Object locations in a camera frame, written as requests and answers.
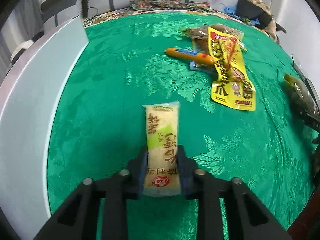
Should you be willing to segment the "yellow chicken feet snack pack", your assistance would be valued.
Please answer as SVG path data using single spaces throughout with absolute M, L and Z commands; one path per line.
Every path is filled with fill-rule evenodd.
M 217 71 L 211 98 L 232 109 L 255 111 L 255 87 L 246 73 L 241 45 L 237 36 L 208 28 L 208 51 Z

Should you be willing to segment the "rice cracker snack pack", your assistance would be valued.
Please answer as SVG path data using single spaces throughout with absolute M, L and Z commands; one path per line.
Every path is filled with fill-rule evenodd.
M 171 197 L 181 193 L 177 169 L 178 101 L 145 105 L 148 165 L 143 194 Z

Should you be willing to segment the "orange sausage stick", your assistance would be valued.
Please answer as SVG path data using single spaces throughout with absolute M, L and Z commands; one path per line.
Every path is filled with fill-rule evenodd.
M 207 54 L 198 53 L 191 50 L 168 48 L 164 52 L 171 57 L 185 59 L 185 60 L 196 62 L 198 64 L 204 64 L 207 66 L 211 66 L 215 63 L 215 60 L 213 59 L 213 57 Z

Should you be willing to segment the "yellow-edged clear snack pack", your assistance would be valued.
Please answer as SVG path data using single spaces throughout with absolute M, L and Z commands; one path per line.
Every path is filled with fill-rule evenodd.
M 319 107 L 302 80 L 284 74 L 284 82 L 286 92 L 292 103 L 315 116 L 319 116 Z

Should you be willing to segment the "black bag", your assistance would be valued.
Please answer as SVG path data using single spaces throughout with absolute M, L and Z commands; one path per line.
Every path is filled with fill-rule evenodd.
M 262 9 L 253 5 L 252 3 L 246 0 L 239 0 L 235 14 L 237 16 L 246 17 L 249 20 L 258 18 L 258 16 L 263 12 Z M 255 27 L 261 29 L 261 26 L 256 24 Z

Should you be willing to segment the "white storage box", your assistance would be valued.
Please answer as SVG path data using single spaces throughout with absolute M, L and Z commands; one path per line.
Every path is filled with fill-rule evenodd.
M 89 41 L 79 17 L 27 49 L 1 84 L 1 209 L 21 239 L 50 217 L 47 160 L 57 106 Z

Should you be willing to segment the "blue-edged orange drumstick pack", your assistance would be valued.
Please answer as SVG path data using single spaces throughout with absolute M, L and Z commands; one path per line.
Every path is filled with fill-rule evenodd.
M 199 40 L 199 39 L 193 38 L 192 45 L 193 45 L 193 51 L 209 55 L 207 40 Z M 204 72 L 204 73 L 207 73 L 210 75 L 213 75 L 216 72 L 214 66 L 207 66 L 205 64 L 199 64 L 194 61 L 190 61 L 189 70 Z

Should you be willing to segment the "blue cloth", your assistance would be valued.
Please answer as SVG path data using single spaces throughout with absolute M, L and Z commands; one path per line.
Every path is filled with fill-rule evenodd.
M 233 7 L 224 7 L 221 12 L 223 12 L 224 14 L 228 15 L 228 16 L 231 16 L 237 20 L 240 20 L 241 22 L 244 22 L 245 24 L 247 25 L 256 25 L 256 24 L 260 24 L 259 20 L 256 18 L 256 19 L 253 19 L 253 20 L 249 20 L 248 18 L 246 17 L 241 17 L 241 16 L 237 16 L 235 14 L 236 12 L 236 5 L 233 6 Z

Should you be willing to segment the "brown vacuum snack pack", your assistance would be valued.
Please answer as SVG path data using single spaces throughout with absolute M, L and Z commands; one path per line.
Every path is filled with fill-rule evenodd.
M 244 33 L 242 31 L 223 24 L 214 24 L 211 26 L 204 25 L 199 28 L 181 29 L 181 33 L 184 36 L 201 40 L 208 39 L 209 36 L 213 40 L 221 40 L 223 38 L 229 38 L 229 36 L 226 36 L 227 34 L 236 37 L 239 41 L 244 37 Z

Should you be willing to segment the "green patterned tablecloth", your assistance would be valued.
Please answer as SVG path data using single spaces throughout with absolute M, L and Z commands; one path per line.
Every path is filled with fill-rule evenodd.
M 227 69 L 227 41 L 211 73 L 167 55 L 195 50 L 184 29 L 221 24 L 244 36 L 244 75 Z M 288 229 L 312 192 L 316 133 L 290 108 L 285 75 L 292 59 L 254 28 L 215 16 L 160 12 L 126 16 L 86 28 L 89 43 L 57 107 L 48 150 L 47 189 L 55 212 L 86 178 L 124 169 L 148 147 L 139 200 L 127 201 L 130 239 L 195 239 L 198 202 L 179 193 L 176 151 L 222 180 L 240 178 Z

